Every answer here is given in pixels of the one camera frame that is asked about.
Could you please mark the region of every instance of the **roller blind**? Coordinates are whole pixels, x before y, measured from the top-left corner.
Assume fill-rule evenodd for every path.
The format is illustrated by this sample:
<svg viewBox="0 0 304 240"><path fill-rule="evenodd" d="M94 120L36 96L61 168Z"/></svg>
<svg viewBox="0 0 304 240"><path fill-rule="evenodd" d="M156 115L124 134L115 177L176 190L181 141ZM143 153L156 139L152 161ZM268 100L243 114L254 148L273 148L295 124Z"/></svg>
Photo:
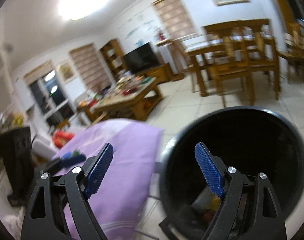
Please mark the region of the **roller blind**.
<svg viewBox="0 0 304 240"><path fill-rule="evenodd" d="M88 89L98 92L111 84L93 43L73 49L69 54Z"/></svg>
<svg viewBox="0 0 304 240"><path fill-rule="evenodd" d="M196 33L180 0L157 0L152 5L173 40Z"/></svg>
<svg viewBox="0 0 304 240"><path fill-rule="evenodd" d="M31 85L35 81L37 81L39 78L42 78L47 73L54 70L54 65L51 60L39 65L37 68L30 71L28 74L24 76L24 81L26 84Z"/></svg>

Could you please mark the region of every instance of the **purple cloth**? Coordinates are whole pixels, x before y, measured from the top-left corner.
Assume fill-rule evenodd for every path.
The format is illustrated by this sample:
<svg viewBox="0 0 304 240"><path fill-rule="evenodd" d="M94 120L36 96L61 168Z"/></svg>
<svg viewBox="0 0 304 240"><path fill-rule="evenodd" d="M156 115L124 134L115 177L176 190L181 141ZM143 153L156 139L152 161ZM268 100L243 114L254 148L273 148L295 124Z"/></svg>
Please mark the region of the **purple cloth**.
<svg viewBox="0 0 304 240"><path fill-rule="evenodd" d="M86 157L95 156L105 143L114 148L110 167L89 204L102 230L110 240L133 239L140 213L149 194L161 129L143 122L112 119L77 134L55 156L78 149ZM58 175L66 174L61 170ZM67 205L64 209L71 236L80 239Z"/></svg>

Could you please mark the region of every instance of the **wooden door frame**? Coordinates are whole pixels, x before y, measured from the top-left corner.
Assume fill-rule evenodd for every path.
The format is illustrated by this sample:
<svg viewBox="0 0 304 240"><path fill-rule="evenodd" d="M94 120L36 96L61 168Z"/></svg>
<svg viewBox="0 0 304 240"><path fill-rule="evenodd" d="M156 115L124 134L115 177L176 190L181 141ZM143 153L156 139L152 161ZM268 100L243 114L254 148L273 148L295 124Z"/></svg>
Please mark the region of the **wooden door frame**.
<svg viewBox="0 0 304 240"><path fill-rule="evenodd" d="M288 32L290 32L291 28L289 26L289 23L295 22L292 14L292 9L287 0L276 0L276 2L278 3L281 10L286 29Z"/></svg>

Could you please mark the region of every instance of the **black bowl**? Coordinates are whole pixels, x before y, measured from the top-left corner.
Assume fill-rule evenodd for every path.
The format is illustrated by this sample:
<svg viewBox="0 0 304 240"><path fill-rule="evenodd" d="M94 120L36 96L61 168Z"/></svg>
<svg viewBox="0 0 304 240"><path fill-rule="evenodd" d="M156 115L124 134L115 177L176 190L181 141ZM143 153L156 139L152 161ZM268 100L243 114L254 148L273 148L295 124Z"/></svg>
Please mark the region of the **black bowl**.
<svg viewBox="0 0 304 240"><path fill-rule="evenodd" d="M170 222L189 240L207 229L190 208L206 186L194 148L204 142L212 155L241 173L269 177L285 217L304 187L304 144L284 117L257 107L231 107L208 114L177 134L162 153L160 196Z"/></svg>

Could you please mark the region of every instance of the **wooden coffee table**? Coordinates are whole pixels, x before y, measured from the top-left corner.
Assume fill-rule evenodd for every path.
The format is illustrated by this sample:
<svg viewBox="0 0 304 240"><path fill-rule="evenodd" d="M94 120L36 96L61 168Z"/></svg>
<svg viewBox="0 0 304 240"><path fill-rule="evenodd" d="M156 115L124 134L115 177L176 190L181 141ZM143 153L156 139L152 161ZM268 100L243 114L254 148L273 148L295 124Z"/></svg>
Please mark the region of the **wooden coffee table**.
<svg viewBox="0 0 304 240"><path fill-rule="evenodd" d="M127 108L132 112L131 119L145 121L148 118L148 114L163 99L157 83L156 78L152 78L148 83L141 85L135 93L127 96L117 95L106 98L91 107L91 112L96 114ZM155 95L145 97L151 91L154 91Z"/></svg>

